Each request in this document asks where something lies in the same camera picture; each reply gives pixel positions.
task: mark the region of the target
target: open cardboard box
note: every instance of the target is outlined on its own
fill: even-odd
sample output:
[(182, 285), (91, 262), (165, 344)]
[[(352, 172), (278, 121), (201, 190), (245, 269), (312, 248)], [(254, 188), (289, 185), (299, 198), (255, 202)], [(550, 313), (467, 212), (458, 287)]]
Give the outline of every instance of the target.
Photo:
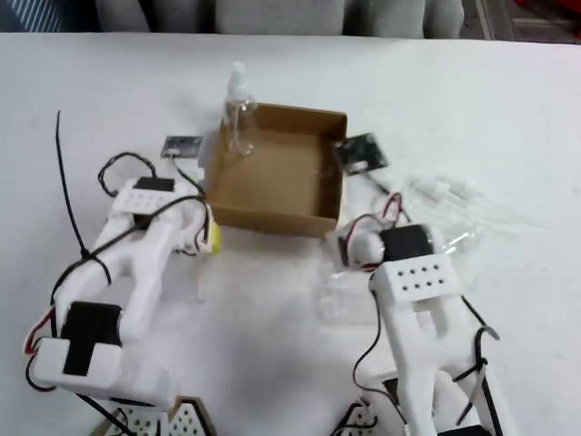
[(341, 171), (333, 145), (347, 115), (259, 104), (250, 156), (228, 150), (224, 124), (208, 198), (216, 222), (266, 233), (322, 237), (337, 225)]

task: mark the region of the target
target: floor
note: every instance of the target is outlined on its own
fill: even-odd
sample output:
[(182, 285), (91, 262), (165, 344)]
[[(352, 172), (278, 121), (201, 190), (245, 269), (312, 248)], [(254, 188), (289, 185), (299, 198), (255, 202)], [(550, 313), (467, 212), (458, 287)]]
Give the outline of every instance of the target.
[(463, 0), (465, 39), (494, 39), (538, 43), (581, 44), (576, 29), (581, 15), (555, 0), (529, 0), (519, 6), (514, 0)]

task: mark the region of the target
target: white plastic bracket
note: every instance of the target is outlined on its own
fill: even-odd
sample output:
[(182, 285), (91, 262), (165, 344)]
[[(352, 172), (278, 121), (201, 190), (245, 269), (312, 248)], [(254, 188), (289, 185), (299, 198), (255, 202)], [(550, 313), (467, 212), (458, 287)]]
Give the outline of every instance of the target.
[[(383, 263), (371, 276), (369, 288), (377, 294), (398, 367), (398, 396), (409, 432), (412, 436), (437, 436), (431, 414), (436, 372), (444, 371), (456, 377), (475, 363), (476, 329), (468, 320), (451, 261), (445, 254), (431, 254)], [(431, 314), (436, 337), (421, 329), (416, 317), (420, 306), (421, 311)], [(474, 372), (459, 382), (467, 400), (477, 383)], [(517, 435), (490, 365), (487, 383), (503, 435)], [(482, 389), (477, 389), (474, 404), (483, 427), (496, 435)]]

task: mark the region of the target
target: yellow component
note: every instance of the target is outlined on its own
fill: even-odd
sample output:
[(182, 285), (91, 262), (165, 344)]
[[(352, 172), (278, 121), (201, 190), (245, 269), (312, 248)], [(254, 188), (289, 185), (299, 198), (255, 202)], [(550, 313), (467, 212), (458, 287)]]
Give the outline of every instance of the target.
[(212, 221), (210, 229), (210, 246), (212, 248), (212, 254), (216, 254), (220, 252), (220, 248), (222, 247), (222, 234), (220, 232), (220, 226), (215, 221)]

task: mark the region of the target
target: white table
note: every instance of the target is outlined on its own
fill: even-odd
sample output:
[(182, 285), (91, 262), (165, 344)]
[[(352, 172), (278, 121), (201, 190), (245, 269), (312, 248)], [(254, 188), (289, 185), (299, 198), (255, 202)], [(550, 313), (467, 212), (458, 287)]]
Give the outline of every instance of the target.
[[(235, 60), (247, 63), (258, 100), (343, 111), (349, 134), (375, 132), (390, 171), (468, 177), (522, 213), (555, 219), (549, 230), (487, 237), (472, 299), (502, 335), (497, 373), (521, 434), (579, 432), (578, 47), (4, 34), (0, 59), (3, 433), (83, 434), (98, 421), (70, 393), (37, 394), (23, 377), (23, 338), (78, 256), (55, 159), (57, 109), (74, 210), (91, 243), (110, 205), (99, 168), (123, 150), (155, 158), (167, 134), (215, 130)], [(134, 352), (171, 367), (182, 393), (203, 398), (220, 435), (329, 434), (356, 392), (350, 369), (374, 329), (315, 316), (314, 241), (282, 238), (281, 247), (241, 231), (224, 240), (205, 269), (172, 259), (152, 334)], [(193, 297), (200, 282), (202, 305)], [(383, 341), (364, 372), (392, 368), (388, 349)]]

